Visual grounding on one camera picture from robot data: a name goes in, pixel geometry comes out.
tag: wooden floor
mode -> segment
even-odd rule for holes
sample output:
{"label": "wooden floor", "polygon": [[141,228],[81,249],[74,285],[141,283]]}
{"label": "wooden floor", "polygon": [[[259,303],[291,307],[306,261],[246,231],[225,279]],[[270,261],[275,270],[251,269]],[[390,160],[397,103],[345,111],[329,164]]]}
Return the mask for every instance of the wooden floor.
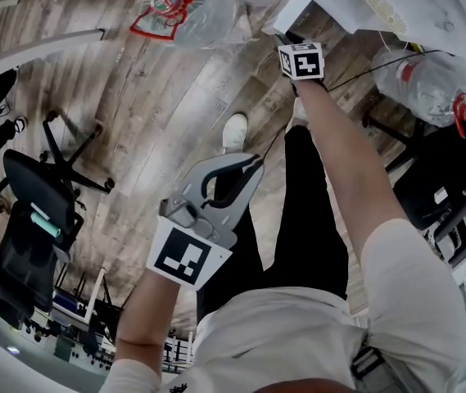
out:
{"label": "wooden floor", "polygon": [[[64,32],[106,31],[100,43],[23,65],[8,100],[12,115],[29,118],[29,128],[11,146],[36,158],[46,149],[41,122],[51,109],[61,113],[52,127],[65,151],[74,150],[96,123],[104,126],[104,134],[78,169],[101,183],[110,175],[116,189],[109,196],[82,190],[80,200],[87,212],[80,213],[85,225],[73,248],[75,262],[65,286],[75,287],[82,272],[92,283],[105,261],[111,297],[117,305],[124,302],[143,271],[160,199],[197,160],[219,153],[228,117],[237,111],[247,113],[247,150],[262,153],[291,118],[294,99],[289,81],[278,69],[273,39],[260,32],[267,12],[250,13],[257,40],[245,46],[181,51],[128,33],[137,1],[21,0],[18,7],[0,11],[0,51]],[[346,36],[317,7],[302,18],[296,31],[323,44],[328,88],[367,70],[382,47],[376,33]],[[339,88],[333,97],[356,123],[364,110],[370,109],[398,129],[411,125],[404,108],[378,98],[370,75]],[[382,133],[365,132],[386,162],[402,149]],[[251,211],[260,254],[269,266],[285,194],[282,134],[266,163]],[[4,194],[12,199],[8,190]],[[337,222],[347,240],[338,213]],[[319,246],[318,253],[328,252]],[[88,284],[84,293],[89,292]],[[348,294],[353,312],[366,307],[354,255]],[[174,325],[187,329],[195,324],[195,296],[183,292]]]}

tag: chair wheel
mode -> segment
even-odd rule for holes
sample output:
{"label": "chair wheel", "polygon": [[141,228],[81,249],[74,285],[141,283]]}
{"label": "chair wheel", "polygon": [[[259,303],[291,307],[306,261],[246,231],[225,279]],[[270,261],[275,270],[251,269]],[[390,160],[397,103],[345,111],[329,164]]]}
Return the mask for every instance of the chair wheel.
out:
{"label": "chair wheel", "polygon": [[364,128],[369,128],[370,123],[369,123],[369,116],[368,115],[364,115],[364,117],[362,118],[362,126]]}
{"label": "chair wheel", "polygon": [[53,122],[58,117],[58,113],[56,111],[50,111],[47,114],[47,122]]}
{"label": "chair wheel", "polygon": [[100,124],[97,124],[96,127],[94,127],[94,135],[96,137],[100,137],[103,133],[103,127]]}
{"label": "chair wheel", "polygon": [[106,189],[114,189],[115,188],[115,181],[109,178],[107,181],[105,181],[105,188]]}

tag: teal object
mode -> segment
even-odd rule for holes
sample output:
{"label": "teal object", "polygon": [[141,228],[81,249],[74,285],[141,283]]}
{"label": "teal object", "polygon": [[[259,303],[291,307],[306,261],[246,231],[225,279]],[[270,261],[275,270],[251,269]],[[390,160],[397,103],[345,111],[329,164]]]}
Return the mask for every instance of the teal object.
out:
{"label": "teal object", "polygon": [[38,214],[36,211],[30,215],[30,219],[33,220],[34,224],[37,224],[39,227],[41,227],[54,238],[60,236],[61,230],[50,221],[47,221],[42,215]]}

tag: office chair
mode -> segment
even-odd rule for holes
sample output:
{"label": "office chair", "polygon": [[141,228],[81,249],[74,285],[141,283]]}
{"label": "office chair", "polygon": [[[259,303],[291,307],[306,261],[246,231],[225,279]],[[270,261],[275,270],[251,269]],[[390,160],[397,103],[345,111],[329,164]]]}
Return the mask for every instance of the office chair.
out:
{"label": "office chair", "polygon": [[[61,154],[60,148],[58,147],[54,136],[52,135],[51,128],[49,124],[53,122],[58,117],[58,113],[51,111],[48,113],[47,118],[43,121],[43,131],[45,132],[45,137],[47,138],[48,145],[51,148],[52,158],[54,159],[54,165],[48,165],[50,169],[55,169],[56,173],[61,177],[63,183],[67,188],[73,192],[72,183],[76,182],[82,186],[89,187],[91,189],[96,189],[97,191],[103,193],[111,193],[111,190],[115,187],[115,182],[109,178],[105,181],[104,186],[99,185],[92,181],[89,178],[86,178],[82,174],[76,172],[72,166],[79,159],[82,153],[89,147],[89,145],[100,136],[102,133],[102,126],[98,125],[94,131],[88,136],[87,140],[76,150],[69,160],[65,160]],[[40,161],[46,163],[48,160],[48,152],[44,151],[40,155]]]}
{"label": "office chair", "polygon": [[405,165],[408,161],[420,156],[423,145],[423,137],[426,133],[427,123],[417,118],[414,123],[414,131],[411,137],[406,137],[404,134],[399,133],[395,129],[386,126],[374,118],[369,113],[366,113],[362,118],[362,125],[364,128],[374,127],[380,129],[384,133],[390,135],[395,140],[402,142],[405,145],[404,151],[398,155],[389,165],[386,166],[386,172],[391,173]]}
{"label": "office chair", "polygon": [[[366,116],[364,126],[378,124]],[[388,171],[414,159],[393,190],[416,228],[428,230],[436,225],[429,238],[438,250],[447,237],[459,245],[451,255],[443,254],[444,260],[455,267],[466,258],[466,123],[465,138],[461,138],[455,126],[424,135],[426,124],[419,121],[412,139],[402,136],[405,140],[400,141],[408,146],[392,161]],[[397,132],[391,133],[385,125],[380,124],[379,128],[396,137]],[[435,194],[442,188],[447,196],[437,203]]]}
{"label": "office chair", "polygon": [[[75,213],[74,193],[55,174],[59,169],[13,150],[5,153],[3,166],[18,201],[0,243],[0,317],[16,328],[34,307],[51,311],[57,260],[70,260],[84,220]],[[35,211],[61,230],[57,237],[33,222]]]}

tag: white sneaker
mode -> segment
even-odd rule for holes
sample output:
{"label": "white sneaker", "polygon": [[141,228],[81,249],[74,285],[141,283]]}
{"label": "white sneaker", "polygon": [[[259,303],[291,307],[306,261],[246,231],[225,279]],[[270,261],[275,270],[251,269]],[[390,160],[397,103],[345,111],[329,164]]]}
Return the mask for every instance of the white sneaker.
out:
{"label": "white sneaker", "polygon": [[224,153],[242,152],[249,123],[245,114],[238,112],[229,118],[224,126]]}
{"label": "white sneaker", "polygon": [[18,116],[14,120],[14,127],[16,128],[16,133],[21,133],[25,128],[27,128],[29,121],[24,116]]}
{"label": "white sneaker", "polygon": [[295,99],[295,106],[292,110],[292,118],[289,121],[289,124],[287,125],[285,134],[287,134],[291,130],[291,128],[296,125],[302,125],[306,128],[309,126],[309,119],[307,118],[307,114],[305,113],[304,104],[301,102],[301,99],[299,97]]}

